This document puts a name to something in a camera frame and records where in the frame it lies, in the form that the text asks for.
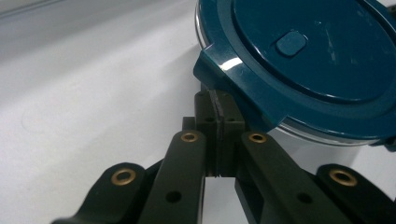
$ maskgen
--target round lid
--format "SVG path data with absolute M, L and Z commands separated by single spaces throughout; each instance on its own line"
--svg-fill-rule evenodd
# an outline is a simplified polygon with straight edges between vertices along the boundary
M 201 0 L 194 74 L 254 128 L 357 145 L 396 136 L 395 21 L 376 1 Z

